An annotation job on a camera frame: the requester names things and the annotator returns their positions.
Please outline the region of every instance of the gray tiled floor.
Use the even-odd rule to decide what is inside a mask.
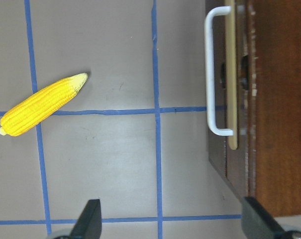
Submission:
[[[32,93],[24,7],[0,0],[0,114]],[[31,0],[38,89],[86,71],[62,110],[153,109],[152,7]],[[204,0],[157,2],[160,107],[205,106],[203,19]],[[240,205],[207,161],[205,112],[162,113],[156,125],[156,110],[51,116],[41,131],[0,135],[0,224],[11,224],[0,225],[0,238],[45,238],[50,222],[52,231],[70,228],[59,220],[73,222],[90,198],[101,199],[104,219],[146,221],[103,223],[103,239],[154,239],[161,229],[163,239],[244,238],[238,219],[166,218],[160,228],[160,199],[163,217],[239,214]]]

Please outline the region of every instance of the screw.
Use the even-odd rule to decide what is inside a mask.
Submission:
[[[293,239],[301,239],[301,233],[296,233],[296,232],[293,233],[293,234],[292,234],[292,238],[293,238]]]

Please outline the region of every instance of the cabinet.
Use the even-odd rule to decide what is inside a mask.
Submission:
[[[209,12],[224,5],[206,1]],[[236,0],[238,148],[211,131],[209,160],[240,199],[301,214],[301,0]],[[227,127],[224,17],[213,21],[216,124]]]

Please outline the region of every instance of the white handle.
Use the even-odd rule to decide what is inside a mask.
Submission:
[[[204,23],[207,121],[210,130],[213,133],[220,136],[231,136],[233,135],[233,130],[229,128],[218,128],[215,122],[214,55],[213,55],[212,21],[215,16],[228,15],[230,12],[231,12],[230,6],[216,7],[208,13]]]

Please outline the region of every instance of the corn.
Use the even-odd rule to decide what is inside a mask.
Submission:
[[[86,73],[81,73],[36,92],[4,114],[0,120],[0,134],[18,136],[27,132],[70,101],[87,78]]]

